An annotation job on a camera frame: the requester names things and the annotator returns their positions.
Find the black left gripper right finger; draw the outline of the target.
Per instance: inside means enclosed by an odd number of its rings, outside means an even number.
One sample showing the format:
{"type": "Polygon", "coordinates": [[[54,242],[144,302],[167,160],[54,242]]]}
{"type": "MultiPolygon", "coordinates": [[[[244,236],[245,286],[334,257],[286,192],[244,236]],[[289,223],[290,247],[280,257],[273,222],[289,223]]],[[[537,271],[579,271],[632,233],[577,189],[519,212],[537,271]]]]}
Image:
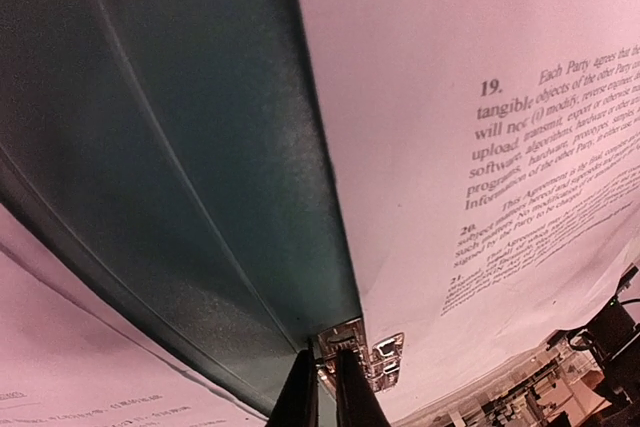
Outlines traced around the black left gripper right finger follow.
{"type": "Polygon", "coordinates": [[[337,353],[336,382],[338,426],[391,426],[353,351],[344,349],[337,353]]]}

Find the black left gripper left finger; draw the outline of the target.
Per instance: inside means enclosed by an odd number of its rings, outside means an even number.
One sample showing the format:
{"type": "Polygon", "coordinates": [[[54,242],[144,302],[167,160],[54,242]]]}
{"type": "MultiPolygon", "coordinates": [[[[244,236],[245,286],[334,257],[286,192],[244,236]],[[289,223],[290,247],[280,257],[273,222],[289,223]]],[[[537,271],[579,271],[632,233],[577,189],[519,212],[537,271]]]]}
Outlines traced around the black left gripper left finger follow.
{"type": "Polygon", "coordinates": [[[317,427],[318,404],[317,367],[308,341],[296,356],[266,427],[317,427]]]}

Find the metal folder clip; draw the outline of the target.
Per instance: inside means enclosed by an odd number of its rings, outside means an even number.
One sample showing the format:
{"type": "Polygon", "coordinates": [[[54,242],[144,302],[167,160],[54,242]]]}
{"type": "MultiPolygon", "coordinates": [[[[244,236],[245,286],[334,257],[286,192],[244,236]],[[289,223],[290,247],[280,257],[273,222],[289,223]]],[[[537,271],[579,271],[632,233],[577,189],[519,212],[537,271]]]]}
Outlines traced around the metal folder clip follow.
{"type": "Polygon", "coordinates": [[[400,332],[369,345],[362,318],[331,327],[316,337],[320,353],[316,361],[318,378],[335,395],[337,353],[351,350],[373,392],[387,391],[399,381],[404,341],[405,335],[400,332]]]}

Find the printed paper sheet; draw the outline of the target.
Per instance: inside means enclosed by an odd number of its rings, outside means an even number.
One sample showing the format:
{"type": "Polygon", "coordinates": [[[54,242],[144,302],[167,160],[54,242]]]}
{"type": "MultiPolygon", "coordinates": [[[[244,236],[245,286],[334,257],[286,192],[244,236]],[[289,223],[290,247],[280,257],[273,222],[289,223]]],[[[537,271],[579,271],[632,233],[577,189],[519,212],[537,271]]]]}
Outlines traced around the printed paper sheet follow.
{"type": "Polygon", "coordinates": [[[1,211],[4,426],[263,426],[139,331],[1,211]]]}

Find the dark green folder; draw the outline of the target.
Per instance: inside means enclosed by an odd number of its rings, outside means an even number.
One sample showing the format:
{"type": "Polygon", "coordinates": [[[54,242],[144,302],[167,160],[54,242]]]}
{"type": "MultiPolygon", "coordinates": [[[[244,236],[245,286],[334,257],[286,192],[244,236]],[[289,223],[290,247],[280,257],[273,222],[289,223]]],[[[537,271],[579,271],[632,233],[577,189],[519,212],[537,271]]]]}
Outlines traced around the dark green folder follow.
{"type": "Polygon", "coordinates": [[[1,0],[1,197],[264,414],[361,312],[298,0],[1,0]]]}

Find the printed paper stack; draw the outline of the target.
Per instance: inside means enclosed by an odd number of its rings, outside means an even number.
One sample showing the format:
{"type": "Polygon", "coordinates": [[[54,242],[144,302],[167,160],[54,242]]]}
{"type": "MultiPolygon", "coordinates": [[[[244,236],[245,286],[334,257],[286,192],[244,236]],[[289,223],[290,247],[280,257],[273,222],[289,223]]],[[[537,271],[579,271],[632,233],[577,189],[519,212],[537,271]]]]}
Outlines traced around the printed paper stack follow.
{"type": "Polygon", "coordinates": [[[639,0],[300,0],[402,421],[611,297],[639,240],[639,0]]]}

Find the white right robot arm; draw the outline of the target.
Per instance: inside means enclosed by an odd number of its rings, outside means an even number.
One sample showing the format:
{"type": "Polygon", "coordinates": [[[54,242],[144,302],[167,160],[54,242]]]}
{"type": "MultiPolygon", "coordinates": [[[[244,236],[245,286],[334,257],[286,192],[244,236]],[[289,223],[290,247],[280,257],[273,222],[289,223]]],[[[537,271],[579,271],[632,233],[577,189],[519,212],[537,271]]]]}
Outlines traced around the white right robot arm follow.
{"type": "Polygon", "coordinates": [[[631,403],[639,401],[639,323],[619,300],[639,274],[630,264],[619,280],[614,295],[587,324],[592,339],[590,351],[605,380],[616,393],[623,393],[631,403]]]}

